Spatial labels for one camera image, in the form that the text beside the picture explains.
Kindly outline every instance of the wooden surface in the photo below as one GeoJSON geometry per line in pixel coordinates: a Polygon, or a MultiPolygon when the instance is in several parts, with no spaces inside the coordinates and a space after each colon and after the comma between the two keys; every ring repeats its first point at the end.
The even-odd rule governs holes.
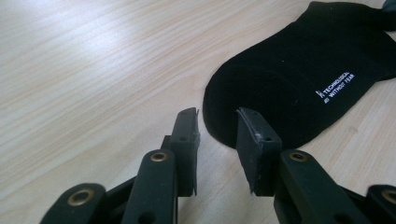
{"type": "MultiPolygon", "coordinates": [[[[76,184],[112,189],[135,176],[177,112],[202,108],[225,61],[308,3],[1,1],[0,223],[38,223],[76,184]]],[[[375,84],[301,149],[360,194],[396,185],[395,92],[396,79],[375,84]]],[[[202,114],[199,126],[198,195],[180,199],[179,223],[277,223],[273,200],[250,195],[236,152],[202,114]]]]}

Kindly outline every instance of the wood grain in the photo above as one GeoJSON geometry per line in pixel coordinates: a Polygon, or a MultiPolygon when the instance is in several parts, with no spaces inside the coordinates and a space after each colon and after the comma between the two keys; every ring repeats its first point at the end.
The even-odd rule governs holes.
{"type": "MultiPolygon", "coordinates": [[[[135,176],[177,112],[202,107],[219,66],[308,3],[2,1],[0,223],[38,223],[76,184],[112,189],[135,176]]],[[[358,193],[396,185],[394,92],[394,79],[375,84],[301,149],[358,193]]],[[[273,200],[249,194],[236,152],[202,115],[199,126],[198,195],[180,200],[179,223],[277,223],[273,200]]]]}

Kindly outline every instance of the table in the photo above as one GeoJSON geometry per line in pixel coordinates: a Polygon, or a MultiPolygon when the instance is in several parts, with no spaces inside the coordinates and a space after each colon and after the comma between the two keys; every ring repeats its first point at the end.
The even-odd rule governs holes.
{"type": "MultiPolygon", "coordinates": [[[[112,189],[135,176],[177,112],[202,108],[215,71],[308,3],[2,1],[0,223],[38,223],[76,184],[112,189]]],[[[300,149],[360,194],[396,185],[395,92],[396,79],[376,83],[300,149]]],[[[179,223],[277,223],[273,199],[249,193],[236,151],[198,121],[198,195],[179,200],[179,223]]]]}

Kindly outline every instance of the sock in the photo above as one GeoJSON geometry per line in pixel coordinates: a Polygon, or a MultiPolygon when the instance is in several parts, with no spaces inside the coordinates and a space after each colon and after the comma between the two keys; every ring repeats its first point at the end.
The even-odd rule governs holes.
{"type": "Polygon", "coordinates": [[[235,147],[239,107],[258,111],[284,148],[307,143],[377,81],[396,75],[396,30],[382,9],[312,2],[277,34],[223,64],[205,89],[209,133],[235,147]]]}

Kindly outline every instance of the light wood tabletop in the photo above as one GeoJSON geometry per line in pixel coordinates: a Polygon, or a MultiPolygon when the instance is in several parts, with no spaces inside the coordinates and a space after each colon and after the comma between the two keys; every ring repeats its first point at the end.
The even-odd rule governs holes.
{"type": "MultiPolygon", "coordinates": [[[[112,189],[135,176],[177,113],[202,108],[224,62],[308,4],[1,1],[0,223],[38,223],[77,184],[112,189]]],[[[359,194],[396,185],[395,92],[396,79],[376,83],[300,149],[359,194]]],[[[250,194],[236,151],[208,134],[202,114],[198,123],[198,195],[179,199],[178,222],[277,223],[273,198],[250,194]]]]}

